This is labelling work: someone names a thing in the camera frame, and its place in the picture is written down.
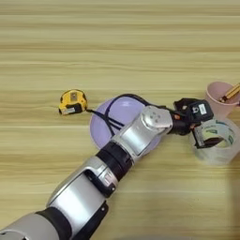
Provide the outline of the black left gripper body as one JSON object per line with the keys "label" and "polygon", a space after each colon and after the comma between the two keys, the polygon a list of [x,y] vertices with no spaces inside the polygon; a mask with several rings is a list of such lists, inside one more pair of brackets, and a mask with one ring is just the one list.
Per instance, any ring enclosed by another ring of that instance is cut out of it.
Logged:
{"label": "black left gripper body", "polygon": [[193,108],[198,103],[199,100],[196,98],[181,98],[173,103],[171,134],[188,135],[193,128],[201,123],[198,115],[193,112]]}

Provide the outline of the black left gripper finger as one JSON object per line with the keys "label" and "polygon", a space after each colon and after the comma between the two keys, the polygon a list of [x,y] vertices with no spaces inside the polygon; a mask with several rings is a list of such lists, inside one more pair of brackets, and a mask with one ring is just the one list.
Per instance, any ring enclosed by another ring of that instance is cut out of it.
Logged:
{"label": "black left gripper finger", "polygon": [[[214,137],[204,138],[203,134],[205,130],[214,130]],[[201,123],[199,125],[194,124],[191,126],[191,133],[195,140],[195,146],[197,149],[211,148],[223,141],[223,138],[218,135],[217,126],[214,124],[206,125]]]}

